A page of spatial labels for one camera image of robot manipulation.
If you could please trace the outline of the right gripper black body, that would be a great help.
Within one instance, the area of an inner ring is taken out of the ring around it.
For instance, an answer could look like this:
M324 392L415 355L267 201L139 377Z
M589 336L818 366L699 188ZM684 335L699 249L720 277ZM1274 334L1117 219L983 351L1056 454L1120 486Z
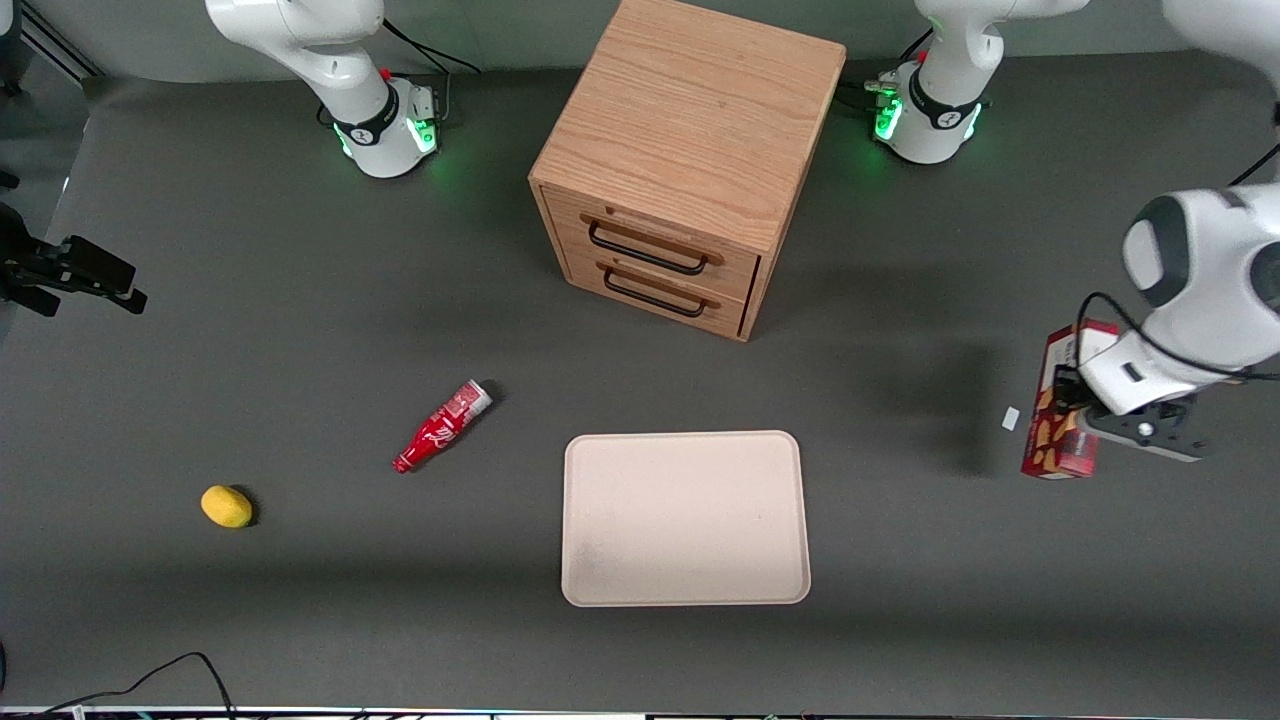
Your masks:
M4 293L14 293L18 287L49 287L63 290L64 270L54 268L61 258L65 242L50 243L31 234L22 215L1 204L1 286Z

